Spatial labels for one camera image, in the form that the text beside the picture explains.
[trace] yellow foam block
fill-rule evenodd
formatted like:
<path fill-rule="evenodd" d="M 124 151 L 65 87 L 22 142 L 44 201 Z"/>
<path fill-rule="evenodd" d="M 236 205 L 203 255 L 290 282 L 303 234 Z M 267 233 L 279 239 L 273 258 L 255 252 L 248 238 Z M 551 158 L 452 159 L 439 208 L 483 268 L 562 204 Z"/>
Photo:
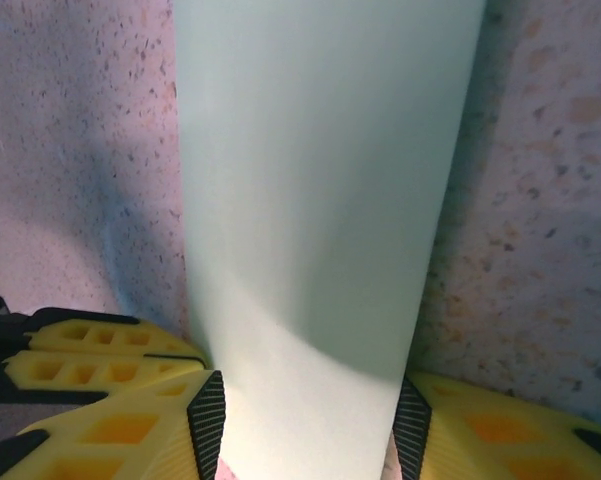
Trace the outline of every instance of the yellow foam block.
<path fill-rule="evenodd" d="M 22 350 L 5 363 L 5 373 L 21 390 L 107 393 L 204 369 L 196 360 L 38 350 Z"/>
<path fill-rule="evenodd" d="M 219 372 L 190 372 L 29 426 L 49 438 L 1 480 L 211 480 L 223 422 Z"/>
<path fill-rule="evenodd" d="M 103 355 L 180 355 L 198 357 L 202 352 L 157 325 L 140 321 L 137 325 L 70 319 L 42 327 L 31 333 L 29 348 Z"/>
<path fill-rule="evenodd" d="M 432 409 L 420 480 L 601 480 L 585 419 L 425 373 L 408 375 Z"/>

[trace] pale green board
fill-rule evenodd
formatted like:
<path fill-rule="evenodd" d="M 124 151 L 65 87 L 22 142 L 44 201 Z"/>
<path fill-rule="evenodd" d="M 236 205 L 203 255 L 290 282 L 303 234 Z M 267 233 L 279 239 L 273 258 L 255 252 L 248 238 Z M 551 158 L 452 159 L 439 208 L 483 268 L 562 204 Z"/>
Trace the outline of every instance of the pale green board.
<path fill-rule="evenodd" d="M 379 478 L 482 0 L 176 0 L 192 334 L 240 480 Z"/>

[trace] terrazzo surface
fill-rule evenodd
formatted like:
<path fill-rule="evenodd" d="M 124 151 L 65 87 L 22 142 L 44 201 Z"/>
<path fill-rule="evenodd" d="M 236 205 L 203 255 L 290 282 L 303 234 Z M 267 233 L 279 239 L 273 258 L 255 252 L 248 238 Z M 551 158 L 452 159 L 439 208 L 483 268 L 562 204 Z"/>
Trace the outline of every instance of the terrazzo surface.
<path fill-rule="evenodd" d="M 411 364 L 601 422 L 601 0 L 487 3 Z M 0 0 L 13 309 L 183 331 L 174 61 L 170 1 Z"/>

